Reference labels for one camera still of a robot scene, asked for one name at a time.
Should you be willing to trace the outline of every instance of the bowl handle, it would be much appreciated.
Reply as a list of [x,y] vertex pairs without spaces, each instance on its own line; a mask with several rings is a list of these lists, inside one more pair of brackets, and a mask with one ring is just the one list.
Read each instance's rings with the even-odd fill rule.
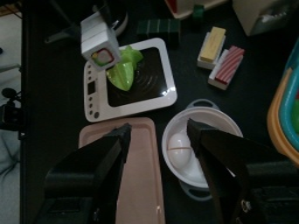
[[[199,188],[197,186],[189,185],[185,182],[181,182],[182,185],[182,189],[185,191],[185,193],[194,199],[198,201],[207,201],[211,199],[211,193],[210,193],[210,188]],[[193,194],[193,191],[199,192],[199,193],[205,193],[205,196],[198,196]]]
[[193,101],[190,103],[190,105],[187,106],[187,109],[195,108],[195,107],[209,107],[209,108],[221,110],[219,106],[213,101],[210,101],[207,99],[198,99],[198,100]]

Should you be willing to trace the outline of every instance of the white box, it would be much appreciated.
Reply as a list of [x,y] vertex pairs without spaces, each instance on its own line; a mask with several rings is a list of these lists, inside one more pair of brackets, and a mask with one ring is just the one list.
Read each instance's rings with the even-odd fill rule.
[[286,26],[299,1],[233,0],[238,20],[249,36],[281,29]]
[[90,64],[103,71],[120,61],[118,38],[112,28],[107,26],[99,13],[91,15],[80,23],[82,55]]

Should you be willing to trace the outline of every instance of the yellow butter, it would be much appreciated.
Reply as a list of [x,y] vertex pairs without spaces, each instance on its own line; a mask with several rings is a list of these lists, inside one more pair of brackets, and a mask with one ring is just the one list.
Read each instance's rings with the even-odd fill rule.
[[225,38],[226,29],[219,27],[213,27],[210,32],[210,38],[206,46],[201,52],[201,59],[213,62],[217,58],[217,54],[221,48],[221,42]]

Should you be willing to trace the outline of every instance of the pink tray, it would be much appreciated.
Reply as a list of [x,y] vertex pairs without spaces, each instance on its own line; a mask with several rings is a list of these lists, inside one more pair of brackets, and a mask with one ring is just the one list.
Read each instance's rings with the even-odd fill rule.
[[92,124],[79,133],[79,147],[92,143],[124,123],[132,125],[132,132],[119,190],[116,224],[164,224],[163,185],[154,121],[140,117]]

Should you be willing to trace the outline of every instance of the black table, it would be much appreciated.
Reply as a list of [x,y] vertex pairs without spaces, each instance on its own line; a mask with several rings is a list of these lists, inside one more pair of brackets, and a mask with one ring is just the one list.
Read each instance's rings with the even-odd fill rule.
[[[27,127],[23,136],[23,223],[34,223],[43,204],[43,181],[48,170],[79,148],[80,130],[90,125],[83,107],[83,68],[80,43],[64,39],[50,45],[46,38],[58,32],[60,23],[47,3],[24,1],[23,11],[23,107]],[[172,18],[164,1],[126,0],[128,26],[119,44],[139,41],[138,21]],[[164,127],[194,100],[214,101],[235,120],[246,138],[274,147],[267,134],[267,110],[281,81],[287,57],[298,37],[295,21],[281,31],[247,37],[231,3],[205,13],[203,25],[194,30],[191,19],[182,21],[182,42],[168,47],[178,101],[168,107],[138,116],[150,117],[156,128],[166,223],[217,223],[213,201],[198,202],[185,194],[162,154]],[[213,26],[227,29],[225,48],[246,49],[238,73],[226,91],[207,82],[210,71],[197,67],[206,33]]]

